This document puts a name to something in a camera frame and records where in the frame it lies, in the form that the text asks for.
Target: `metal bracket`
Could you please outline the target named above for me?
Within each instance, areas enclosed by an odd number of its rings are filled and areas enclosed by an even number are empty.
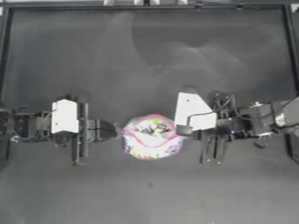
[[[215,129],[205,130],[201,133],[202,151],[201,163],[207,166],[222,165],[222,161],[229,148],[226,136],[218,135]]]
[[[299,9],[299,3],[292,3],[292,11],[296,13]]]

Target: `black metal rod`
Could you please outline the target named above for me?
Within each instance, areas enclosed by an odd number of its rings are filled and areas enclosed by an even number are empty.
[[[5,102],[5,91],[6,91],[6,64],[7,54],[10,48],[10,36],[11,36],[11,25],[13,25],[13,13],[9,7],[5,7],[3,11],[3,23],[2,23],[2,34],[0,34],[0,102]]]
[[[285,17],[285,31],[286,31],[286,40],[289,45],[292,67],[294,72],[294,88],[296,95],[299,95],[299,57],[298,57],[298,44],[293,20],[293,11],[292,6],[286,4],[284,6],[284,17]]]

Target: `crumpled plastic bag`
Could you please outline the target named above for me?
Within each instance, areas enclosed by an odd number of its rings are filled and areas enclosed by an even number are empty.
[[[175,134],[175,125],[162,115],[134,118],[123,129],[126,153],[138,159],[155,160],[179,153],[185,136]]]

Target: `black table surface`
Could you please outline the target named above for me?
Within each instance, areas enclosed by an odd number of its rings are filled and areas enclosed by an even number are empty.
[[[5,103],[51,109],[83,96],[91,118],[126,125],[153,113],[174,119],[185,85],[237,94],[240,105],[296,96],[280,11],[18,11]],[[199,165],[201,143],[146,162],[122,139],[93,144],[90,165],[70,149],[13,147],[0,172],[5,224],[298,223],[299,167],[276,136],[268,149],[236,142],[222,168]]]

